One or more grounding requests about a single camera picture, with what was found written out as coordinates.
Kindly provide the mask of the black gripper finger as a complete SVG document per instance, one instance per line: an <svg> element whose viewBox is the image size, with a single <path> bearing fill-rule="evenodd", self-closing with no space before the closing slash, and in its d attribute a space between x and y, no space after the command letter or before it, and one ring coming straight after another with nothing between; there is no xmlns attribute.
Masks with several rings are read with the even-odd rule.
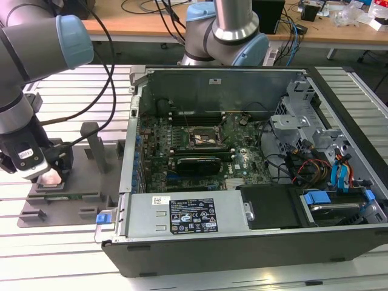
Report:
<svg viewBox="0 0 388 291"><path fill-rule="evenodd" d="M14 164L12 163L12 160L9 156L5 155L4 153L0 152L0 167L7 173L15 173L16 168Z"/></svg>
<svg viewBox="0 0 388 291"><path fill-rule="evenodd" d="M45 149L45 158L62 182L66 182L73 166L73 150L70 144L56 144Z"/></svg>

